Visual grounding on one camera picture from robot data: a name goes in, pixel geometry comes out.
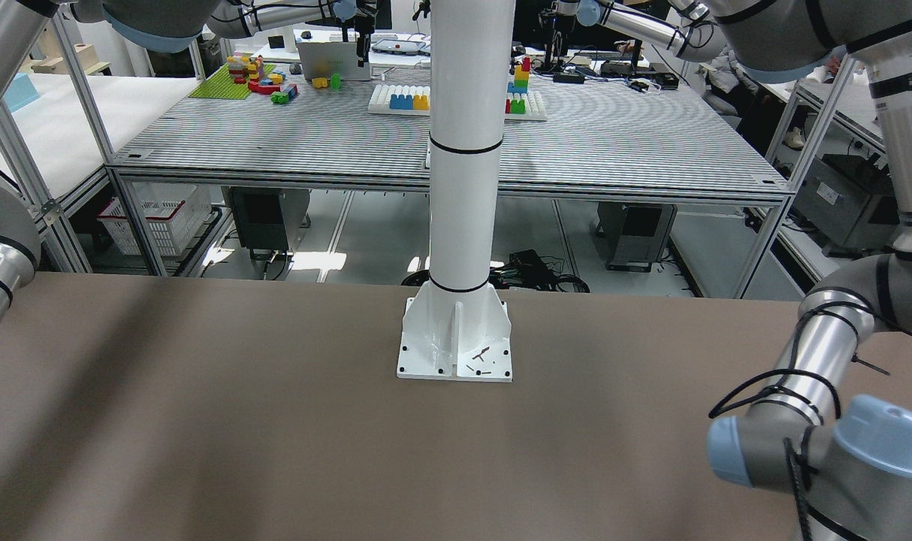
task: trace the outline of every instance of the brown tabletop surface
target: brown tabletop surface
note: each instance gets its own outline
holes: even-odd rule
[[[796,305],[505,292],[511,384],[401,380],[379,286],[40,274],[0,328],[0,540],[773,540],[707,411]],[[844,401],[912,409],[912,339]]]

